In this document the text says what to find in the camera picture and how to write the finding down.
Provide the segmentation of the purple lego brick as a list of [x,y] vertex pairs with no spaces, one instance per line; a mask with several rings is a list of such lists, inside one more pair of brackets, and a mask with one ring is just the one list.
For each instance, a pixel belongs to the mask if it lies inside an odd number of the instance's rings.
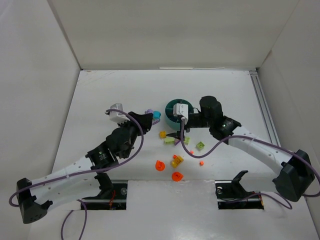
[[146,114],[152,114],[152,125],[155,125],[155,124],[159,123],[161,121],[161,119],[153,119],[153,112],[154,111],[150,108],[145,111]]

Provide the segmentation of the teal printed lego brick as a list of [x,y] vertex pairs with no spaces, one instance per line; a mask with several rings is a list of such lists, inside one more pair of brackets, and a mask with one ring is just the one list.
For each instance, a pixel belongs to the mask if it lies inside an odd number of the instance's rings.
[[153,112],[153,119],[158,120],[161,118],[161,112],[160,111],[154,111]]

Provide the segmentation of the teal divided round container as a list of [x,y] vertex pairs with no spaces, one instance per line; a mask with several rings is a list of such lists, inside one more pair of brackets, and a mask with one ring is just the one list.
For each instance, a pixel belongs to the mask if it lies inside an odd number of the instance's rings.
[[173,130],[179,131],[180,130],[180,119],[178,119],[173,114],[173,108],[175,104],[186,104],[188,105],[188,112],[194,113],[194,107],[190,102],[188,102],[185,99],[176,98],[171,100],[166,106],[165,106],[165,122],[166,124]]

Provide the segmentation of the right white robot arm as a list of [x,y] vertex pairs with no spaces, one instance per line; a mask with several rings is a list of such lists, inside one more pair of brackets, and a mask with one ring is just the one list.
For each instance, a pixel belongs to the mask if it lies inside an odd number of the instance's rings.
[[270,168],[275,176],[268,177],[268,191],[276,191],[281,197],[297,202],[320,175],[312,167],[309,155],[303,150],[291,152],[265,142],[247,130],[242,124],[223,113],[221,103],[214,96],[203,96],[199,109],[183,99],[171,100],[165,107],[168,121],[178,124],[171,136],[184,141],[190,129],[207,128],[218,144],[244,151]]

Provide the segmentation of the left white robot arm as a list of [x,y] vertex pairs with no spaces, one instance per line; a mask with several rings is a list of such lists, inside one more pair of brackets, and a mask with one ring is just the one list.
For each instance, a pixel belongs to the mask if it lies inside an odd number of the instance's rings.
[[106,110],[118,127],[100,145],[79,160],[43,178],[22,178],[16,183],[17,207],[24,224],[31,224],[66,203],[88,197],[105,197],[113,189],[107,171],[132,160],[137,137],[151,129],[153,114]]

